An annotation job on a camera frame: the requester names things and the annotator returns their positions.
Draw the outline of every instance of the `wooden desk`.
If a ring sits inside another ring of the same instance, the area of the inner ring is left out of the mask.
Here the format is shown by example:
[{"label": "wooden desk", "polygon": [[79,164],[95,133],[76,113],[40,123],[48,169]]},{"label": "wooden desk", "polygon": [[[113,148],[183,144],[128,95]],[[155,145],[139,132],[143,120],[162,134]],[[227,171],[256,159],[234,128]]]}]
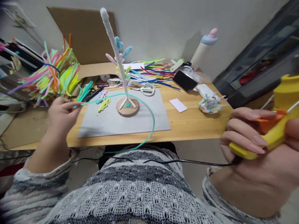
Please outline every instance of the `wooden desk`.
[{"label": "wooden desk", "polygon": [[[213,84],[208,84],[208,86],[213,91],[217,91]],[[188,94],[183,90],[178,91],[168,86],[159,85],[157,87],[161,91],[164,106],[171,125],[171,130],[154,132],[149,142],[219,138],[224,132],[225,125],[233,110],[226,101],[221,101],[222,104],[227,105],[222,108],[221,112],[217,114],[204,114],[200,111],[198,106],[202,97],[198,95],[197,92],[193,91]],[[169,102],[169,100],[175,98],[178,98],[188,108],[188,110],[179,113]],[[87,106],[82,108],[77,123],[67,136],[67,143],[69,147],[141,143],[149,136],[149,132],[146,132],[92,138],[77,138],[86,108]],[[35,149],[38,144],[39,142],[35,142],[16,147],[11,150]]]}]

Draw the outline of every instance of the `scissors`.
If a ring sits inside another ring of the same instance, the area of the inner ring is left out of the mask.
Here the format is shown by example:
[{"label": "scissors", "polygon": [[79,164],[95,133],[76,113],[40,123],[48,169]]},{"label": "scissors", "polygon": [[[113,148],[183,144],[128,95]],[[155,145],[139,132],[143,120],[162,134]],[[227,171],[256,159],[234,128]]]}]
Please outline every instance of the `scissors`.
[{"label": "scissors", "polygon": [[153,85],[144,85],[142,88],[131,88],[131,89],[141,91],[146,96],[152,96],[155,92],[155,87]]}]

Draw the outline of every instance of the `wooden disc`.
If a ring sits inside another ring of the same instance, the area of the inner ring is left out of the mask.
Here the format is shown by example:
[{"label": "wooden disc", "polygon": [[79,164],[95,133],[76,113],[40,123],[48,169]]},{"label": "wooden disc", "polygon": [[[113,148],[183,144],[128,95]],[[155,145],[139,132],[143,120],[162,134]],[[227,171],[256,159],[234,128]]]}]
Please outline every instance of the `wooden disc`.
[{"label": "wooden disc", "polygon": [[123,101],[125,100],[125,98],[122,98],[120,101],[117,102],[116,104],[116,109],[119,112],[120,115],[124,116],[124,117],[131,117],[134,116],[137,111],[139,110],[139,103],[138,100],[136,100],[133,97],[130,97],[130,99],[133,101],[133,103],[135,104],[136,108],[133,107],[133,105],[130,103],[129,100],[127,100],[124,104],[124,106],[122,107],[122,109],[119,109],[119,107],[121,106],[121,104],[123,103]]}]

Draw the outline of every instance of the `pink bottle cap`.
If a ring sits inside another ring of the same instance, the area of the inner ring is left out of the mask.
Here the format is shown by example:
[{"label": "pink bottle cap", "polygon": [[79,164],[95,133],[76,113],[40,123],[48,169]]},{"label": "pink bottle cap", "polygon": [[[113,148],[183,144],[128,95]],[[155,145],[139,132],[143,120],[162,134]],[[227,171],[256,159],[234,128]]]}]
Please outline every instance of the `pink bottle cap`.
[{"label": "pink bottle cap", "polygon": [[209,33],[209,37],[215,38],[217,31],[218,31],[217,28],[212,29]]}]

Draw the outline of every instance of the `striped sweater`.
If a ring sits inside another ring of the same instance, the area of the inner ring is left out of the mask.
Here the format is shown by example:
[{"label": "striped sweater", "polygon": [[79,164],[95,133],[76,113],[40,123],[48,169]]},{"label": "striped sweater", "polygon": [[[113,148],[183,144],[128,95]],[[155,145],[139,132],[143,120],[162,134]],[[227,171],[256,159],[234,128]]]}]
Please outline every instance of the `striped sweater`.
[{"label": "striped sweater", "polygon": [[50,173],[34,174],[27,162],[0,201],[7,223],[278,223],[251,217],[224,201],[203,181],[197,198],[180,163],[159,164],[177,156],[167,149],[134,150],[121,154],[134,161],[109,159],[79,189],[63,197],[71,159]]}]

